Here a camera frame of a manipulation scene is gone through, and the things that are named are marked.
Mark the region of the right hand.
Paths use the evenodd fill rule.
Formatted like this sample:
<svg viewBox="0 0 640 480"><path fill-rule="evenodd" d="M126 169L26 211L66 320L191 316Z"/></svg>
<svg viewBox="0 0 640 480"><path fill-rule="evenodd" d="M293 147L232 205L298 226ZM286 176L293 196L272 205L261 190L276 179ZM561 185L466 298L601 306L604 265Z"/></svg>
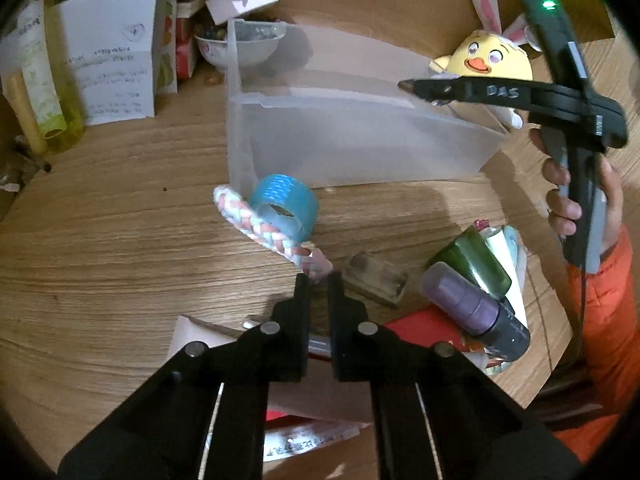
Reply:
<svg viewBox="0 0 640 480"><path fill-rule="evenodd" d="M552 190L546 195L549 209L548 222L556 234L568 240L577 233L584 213L586 211L591 212L592 207L589 205L589 198L575 202L573 197L570 196L573 175L570 170L563 167L552 157L547 144L544 143L540 129L530 129L529 140L532 141L538 151L548 156L541 167L542 177L553 185ZM604 204L606 206L600 247L600 259L604 261L614 250L620 237L624 194L620 174L612 166L605 154L597 154L597 158L594 161L598 170L597 185L604 195Z"/></svg>

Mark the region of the orange jacket sleeve forearm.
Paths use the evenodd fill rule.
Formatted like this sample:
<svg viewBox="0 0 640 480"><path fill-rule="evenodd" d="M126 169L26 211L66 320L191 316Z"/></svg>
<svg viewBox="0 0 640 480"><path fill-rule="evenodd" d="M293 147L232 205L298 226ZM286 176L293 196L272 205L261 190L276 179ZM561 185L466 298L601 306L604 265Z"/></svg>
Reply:
<svg viewBox="0 0 640 480"><path fill-rule="evenodd" d="M584 316L582 351L604 414L555 434L583 463L597 451L631 404L639 387L639 324L632 278L632 250L622 226L612 252L585 280L567 270L575 311Z"/></svg>

